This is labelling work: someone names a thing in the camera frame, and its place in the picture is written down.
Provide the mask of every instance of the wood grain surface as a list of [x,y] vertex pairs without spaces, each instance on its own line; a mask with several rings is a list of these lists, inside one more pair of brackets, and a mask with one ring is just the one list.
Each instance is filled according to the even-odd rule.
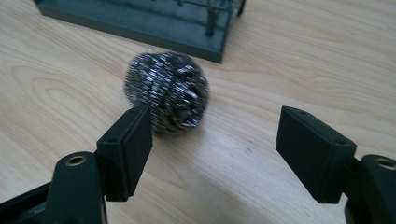
[[[129,61],[160,49],[0,1],[0,203],[51,180],[131,106]],[[345,223],[275,149],[282,105],[396,159],[396,2],[247,0],[222,64],[201,59],[211,99],[200,127],[154,137],[136,194],[109,223]]]

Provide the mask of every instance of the wooden table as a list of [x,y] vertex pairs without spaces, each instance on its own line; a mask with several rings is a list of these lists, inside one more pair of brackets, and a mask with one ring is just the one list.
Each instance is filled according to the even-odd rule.
[[[95,151],[131,106],[129,61],[164,49],[0,2],[0,203],[51,180],[56,161]],[[210,83],[200,127],[154,137],[136,194],[110,223],[345,223],[318,204],[276,152],[282,105],[396,159],[396,3],[248,0]]]

